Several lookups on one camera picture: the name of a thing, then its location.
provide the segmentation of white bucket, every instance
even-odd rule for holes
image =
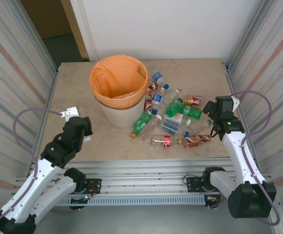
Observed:
[[[145,107],[145,96],[131,108],[118,110],[100,103],[103,113],[107,117],[107,120],[115,127],[118,128],[129,128],[134,125],[134,123],[142,115]]]

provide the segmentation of metal wall panel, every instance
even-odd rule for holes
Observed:
[[[17,176],[26,176],[31,157],[15,142],[12,124],[26,108],[45,108],[56,68],[18,1],[0,1],[0,206]],[[24,114],[20,141],[34,149],[43,113]]]
[[[273,107],[270,124],[252,141],[261,170],[274,180],[283,211],[283,0],[269,4],[243,52],[235,58],[229,65],[235,90],[261,92]],[[240,98],[248,129],[259,130],[266,122],[268,105],[253,94]]]

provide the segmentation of trash can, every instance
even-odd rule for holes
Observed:
[[[139,60],[126,55],[104,58],[91,69],[89,83],[112,125],[131,127],[142,115],[148,72]]]

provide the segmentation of white wall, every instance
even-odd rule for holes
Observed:
[[[261,0],[72,0],[91,61],[221,58],[229,62]]]

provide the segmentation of white bottle cap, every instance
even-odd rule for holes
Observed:
[[[155,117],[157,117],[159,120],[162,120],[162,117],[160,115],[156,115]]]
[[[191,119],[188,118],[186,126],[188,126],[189,124],[191,124]]]

